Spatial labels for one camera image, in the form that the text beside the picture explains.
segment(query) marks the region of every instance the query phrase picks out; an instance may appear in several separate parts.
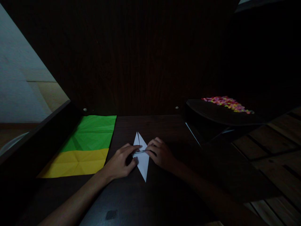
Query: wooden floor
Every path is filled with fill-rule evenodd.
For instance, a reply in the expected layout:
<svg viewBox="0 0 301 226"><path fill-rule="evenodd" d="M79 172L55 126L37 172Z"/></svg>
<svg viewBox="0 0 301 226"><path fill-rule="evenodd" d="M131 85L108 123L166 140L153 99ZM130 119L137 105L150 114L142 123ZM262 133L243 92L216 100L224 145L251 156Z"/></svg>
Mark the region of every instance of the wooden floor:
<svg viewBox="0 0 301 226"><path fill-rule="evenodd" d="M282 192L245 206L271 226L300 226L301 108L232 144Z"/></svg>
<svg viewBox="0 0 301 226"><path fill-rule="evenodd" d="M0 149L12 139L31 131L39 123L0 123Z"/></svg>

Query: wooden table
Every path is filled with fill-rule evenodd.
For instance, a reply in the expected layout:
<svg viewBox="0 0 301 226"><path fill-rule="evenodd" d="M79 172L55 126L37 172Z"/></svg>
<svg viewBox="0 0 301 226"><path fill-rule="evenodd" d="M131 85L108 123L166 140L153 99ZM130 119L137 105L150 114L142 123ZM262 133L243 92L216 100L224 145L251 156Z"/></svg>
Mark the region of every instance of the wooden table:
<svg viewBox="0 0 301 226"><path fill-rule="evenodd" d="M56 116L42 123L44 125L37 128L32 137L28 136L23 144L18 145L18 150L10 157L6 156L7 160L2 159L4 163L0 165L0 176L5 180L1 191L6 195L1 197L1 202L7 207L4 221L16 221L17 225L38 224L92 176L35 179L39 167L43 165L41 162L47 162L51 152L55 153L59 147L59 143L48 139L47 128L60 133L62 125L59 122L76 125L78 116L64 115L64 111L66 114L74 113L70 104L58 111ZM66 128L60 131L70 133ZM133 143L137 131L146 142L156 136L160 137L177 159L208 180L226 188L240 202L278 195L258 171L244 161L242 156L242 159L238 157L239 153L235 155L230 149L223 152L221 144L201 149L180 115L117 117L107 161L122 145ZM29 148L30 142L35 144L32 149ZM42 153L37 150L37 142L48 142ZM24 158L29 154L40 155L25 164ZM16 164L22 168L14 169L12 165ZM101 191L81 225L200 225L213 220L216 218L188 185L159 168L150 159L146 182L138 168L128 177L113 181Z"/></svg>

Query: left hand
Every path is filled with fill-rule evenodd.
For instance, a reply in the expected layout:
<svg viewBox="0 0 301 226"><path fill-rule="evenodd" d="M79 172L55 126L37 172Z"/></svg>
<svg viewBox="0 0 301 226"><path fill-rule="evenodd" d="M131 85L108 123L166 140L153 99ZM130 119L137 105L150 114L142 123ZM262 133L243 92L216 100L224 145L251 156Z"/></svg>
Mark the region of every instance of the left hand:
<svg viewBox="0 0 301 226"><path fill-rule="evenodd" d="M116 151L114 156L108 161L108 163L99 171L108 181L112 181L117 178L126 177L137 165L136 159L133 158L131 163L127 166L125 163L126 158L136 149L140 148L140 145L131 146L129 143L122 146Z"/></svg>

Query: white wall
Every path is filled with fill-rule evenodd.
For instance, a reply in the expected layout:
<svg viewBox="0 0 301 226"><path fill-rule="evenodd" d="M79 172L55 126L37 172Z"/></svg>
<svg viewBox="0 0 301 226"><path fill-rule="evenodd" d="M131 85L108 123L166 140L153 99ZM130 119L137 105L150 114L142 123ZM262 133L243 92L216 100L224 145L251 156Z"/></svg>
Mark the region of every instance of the white wall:
<svg viewBox="0 0 301 226"><path fill-rule="evenodd" d="M0 5L0 123L41 122L51 114L55 107L48 107L37 81L59 87ZM66 99L65 95L59 105Z"/></svg>

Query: right hand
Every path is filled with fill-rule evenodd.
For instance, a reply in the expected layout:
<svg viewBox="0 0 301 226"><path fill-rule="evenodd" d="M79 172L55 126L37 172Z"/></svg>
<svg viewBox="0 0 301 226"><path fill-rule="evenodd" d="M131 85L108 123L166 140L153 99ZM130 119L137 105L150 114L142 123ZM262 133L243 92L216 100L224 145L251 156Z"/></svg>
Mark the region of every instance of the right hand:
<svg viewBox="0 0 301 226"><path fill-rule="evenodd" d="M169 147L159 137L152 139L146 149L156 153L157 156L151 151L145 151L159 167L169 172L172 172L177 167L178 160L176 160Z"/></svg>

